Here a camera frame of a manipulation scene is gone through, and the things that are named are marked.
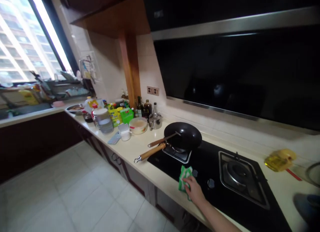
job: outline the electrical outlet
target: electrical outlet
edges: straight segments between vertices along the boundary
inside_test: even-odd
[[[159,88],[153,87],[153,95],[159,96]]]
[[[153,87],[147,86],[147,93],[153,95]]]

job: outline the wok handle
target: wok handle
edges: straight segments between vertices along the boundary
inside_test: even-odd
[[[162,142],[165,142],[166,141],[166,138],[162,138],[162,139],[160,139],[160,140],[156,140],[155,142],[152,142],[152,143],[150,143],[150,144],[148,144],[148,147],[150,148],[150,147],[154,147],[155,145],[158,145],[158,144],[160,144],[160,143],[162,143]]]
[[[137,159],[135,159],[135,163],[137,163],[138,161],[144,160],[146,158],[148,158],[149,156],[153,155],[154,153],[158,152],[159,150],[162,150],[166,147],[165,143],[161,143],[160,145],[158,145],[157,147],[148,150],[147,152],[141,154]]]

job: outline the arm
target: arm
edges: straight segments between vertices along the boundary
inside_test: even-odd
[[[216,232],[241,232],[240,229],[238,229],[205,199],[200,185],[193,176],[183,180],[190,185],[190,189],[185,185],[189,197],[207,218]]]

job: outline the white wall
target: white wall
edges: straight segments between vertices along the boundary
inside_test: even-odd
[[[296,152],[296,164],[308,166],[320,161],[320,135],[305,135],[276,126],[226,115],[166,99],[151,35],[137,36],[141,95],[168,119],[194,124],[201,131],[253,149],[262,155],[289,148]],[[160,95],[147,94],[147,86],[158,87]]]
[[[117,39],[70,25],[66,21],[65,9],[60,0],[52,0],[63,30],[67,36],[71,49],[77,61],[91,56],[96,68],[96,79],[93,84],[97,97],[105,99],[108,103],[121,98],[122,90],[126,91],[126,81],[119,60],[120,45]]]

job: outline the wooden shelf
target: wooden shelf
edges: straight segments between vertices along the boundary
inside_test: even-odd
[[[72,24],[111,38],[118,38],[123,32],[133,35],[150,33],[143,0],[125,0]]]

